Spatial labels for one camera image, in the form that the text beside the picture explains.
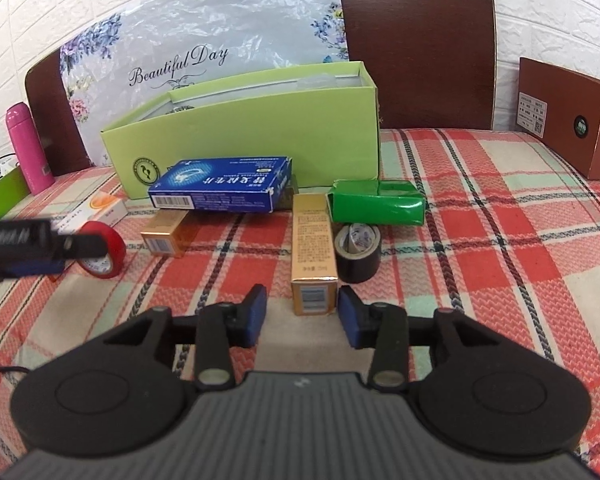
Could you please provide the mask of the long gold cardboard box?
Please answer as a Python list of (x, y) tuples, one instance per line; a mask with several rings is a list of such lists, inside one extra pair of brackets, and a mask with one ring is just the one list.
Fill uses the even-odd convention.
[(297, 194), (292, 202), (291, 292), (294, 314), (329, 314), (338, 274), (325, 194)]

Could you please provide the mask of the red tape roll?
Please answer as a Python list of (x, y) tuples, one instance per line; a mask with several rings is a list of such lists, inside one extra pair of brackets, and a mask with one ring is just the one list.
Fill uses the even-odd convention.
[(114, 278), (122, 271), (126, 246), (121, 235), (112, 226), (100, 221), (87, 221), (78, 233), (97, 236), (107, 248), (103, 256), (76, 260), (83, 270), (95, 278)]

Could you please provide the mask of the small gold cardboard box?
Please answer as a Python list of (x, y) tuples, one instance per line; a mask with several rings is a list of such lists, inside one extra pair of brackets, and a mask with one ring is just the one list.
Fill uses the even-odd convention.
[(181, 257), (193, 243), (199, 222), (189, 210), (159, 209), (140, 236), (147, 249), (157, 256)]

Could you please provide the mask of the blue medicine box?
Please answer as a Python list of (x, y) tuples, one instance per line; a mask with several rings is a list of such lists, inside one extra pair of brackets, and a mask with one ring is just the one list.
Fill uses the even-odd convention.
[(291, 179), (286, 156), (181, 160), (148, 188), (160, 209), (269, 214)]

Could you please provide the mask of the small green storage bin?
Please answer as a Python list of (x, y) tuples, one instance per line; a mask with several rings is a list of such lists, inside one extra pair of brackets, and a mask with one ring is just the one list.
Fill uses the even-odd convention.
[(0, 219), (30, 194), (20, 167), (0, 179)]

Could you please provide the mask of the pink thermos bottle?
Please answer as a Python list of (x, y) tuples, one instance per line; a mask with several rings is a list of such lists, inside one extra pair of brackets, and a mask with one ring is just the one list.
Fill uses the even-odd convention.
[(55, 178), (48, 166), (30, 108), (25, 102), (9, 107), (5, 122), (24, 180), (30, 192), (38, 195), (52, 186)]

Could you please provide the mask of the black tape roll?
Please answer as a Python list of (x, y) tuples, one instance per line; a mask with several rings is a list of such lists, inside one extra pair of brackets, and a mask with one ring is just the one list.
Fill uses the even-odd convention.
[(336, 234), (334, 247), (341, 281), (360, 284), (377, 273), (381, 260), (381, 232), (378, 226), (346, 224)]

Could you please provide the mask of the white orange medicine box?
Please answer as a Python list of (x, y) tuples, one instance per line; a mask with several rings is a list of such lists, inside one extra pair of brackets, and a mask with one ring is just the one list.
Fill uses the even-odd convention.
[(115, 226), (127, 214), (128, 211), (121, 198), (97, 192), (66, 214), (64, 218), (53, 220), (52, 228), (60, 234), (71, 234), (78, 232), (89, 221), (99, 221), (106, 226)]

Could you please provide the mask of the green packet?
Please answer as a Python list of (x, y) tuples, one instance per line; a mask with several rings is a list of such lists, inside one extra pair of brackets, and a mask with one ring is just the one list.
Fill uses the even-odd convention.
[(326, 194), (332, 221), (422, 226), (426, 197), (414, 184), (400, 180), (337, 180)]

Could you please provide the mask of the red plaid bed sheet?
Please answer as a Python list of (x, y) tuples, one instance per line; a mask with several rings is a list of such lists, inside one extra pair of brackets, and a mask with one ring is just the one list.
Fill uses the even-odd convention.
[[(382, 231), (379, 270), (358, 296), (417, 316), (457, 308), (571, 370), (593, 401), (580, 456), (600, 474), (600, 181), (518, 132), (389, 130), (380, 154), (385, 179), (425, 194), (426, 220)], [(56, 280), (0, 284), (0, 470), (23, 452), (9, 416), (12, 368), (37, 367), (152, 307), (191, 314), (260, 283), (268, 315), (257, 348), (233, 351), (237, 373), (366, 372), (370, 355), (349, 347), (334, 316), (292, 310), (288, 212), (204, 218), (184, 255), (161, 258), (142, 241), (151, 204), (125, 207), (120, 275), (98, 280), (73, 266)]]

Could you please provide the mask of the green cardboard shoe box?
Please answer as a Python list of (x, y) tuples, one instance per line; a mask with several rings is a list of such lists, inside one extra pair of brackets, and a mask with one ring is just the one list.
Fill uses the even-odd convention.
[(100, 133), (129, 197), (183, 159), (287, 156), (302, 188), (379, 174), (377, 87), (361, 62), (259, 70), (170, 90)]

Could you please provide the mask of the brown cardboard shoe box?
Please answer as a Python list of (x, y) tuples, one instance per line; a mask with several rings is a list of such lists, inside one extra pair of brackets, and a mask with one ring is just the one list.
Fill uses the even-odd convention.
[(516, 125), (600, 180), (600, 79), (521, 58)]

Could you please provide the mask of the dark brown wooden headboard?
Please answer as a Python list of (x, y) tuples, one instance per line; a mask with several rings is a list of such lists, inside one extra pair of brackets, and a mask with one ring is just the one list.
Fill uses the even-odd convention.
[[(377, 87), (379, 129), (486, 129), (494, 98), (493, 0), (341, 0), (348, 59)], [(95, 166), (73, 119), (59, 49), (26, 90), (53, 174)]]

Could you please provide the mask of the floral plastic-wrapped pillow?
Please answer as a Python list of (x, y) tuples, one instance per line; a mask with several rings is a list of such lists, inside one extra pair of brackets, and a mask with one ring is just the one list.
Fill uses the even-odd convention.
[(88, 161), (100, 133), (161, 93), (257, 70), (349, 57), (341, 0), (134, 0), (59, 49)]

